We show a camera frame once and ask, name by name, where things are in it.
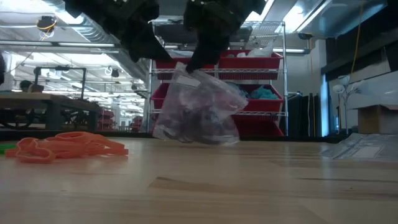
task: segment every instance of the green object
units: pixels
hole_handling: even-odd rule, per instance
[[[6,150],[8,149],[15,149],[15,144],[0,144],[0,155],[4,155]]]

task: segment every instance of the ziplock bag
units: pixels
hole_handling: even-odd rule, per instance
[[[248,101],[227,83],[178,63],[153,135],[159,139],[220,145],[239,141],[231,118]]]

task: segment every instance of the table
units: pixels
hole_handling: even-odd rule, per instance
[[[396,224],[398,163],[328,160],[331,145],[115,139],[130,155],[0,157],[0,223]]]
[[[0,94],[0,108],[46,109],[45,128],[47,130],[61,129],[61,110],[78,109],[89,112],[89,130],[95,131],[98,115],[101,111],[101,107],[94,103],[44,93],[2,93]]]

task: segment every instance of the cardboard box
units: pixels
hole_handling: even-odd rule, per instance
[[[398,105],[371,105],[358,110],[361,134],[398,134]]]

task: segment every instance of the robotic arm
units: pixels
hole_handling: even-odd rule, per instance
[[[85,13],[106,32],[117,37],[131,60],[172,60],[156,39],[149,22],[159,16],[157,0],[64,0],[73,17]],[[229,37],[239,30],[252,11],[261,14],[265,0],[187,0],[184,26],[196,31],[198,43],[187,71],[217,64],[229,46]]]

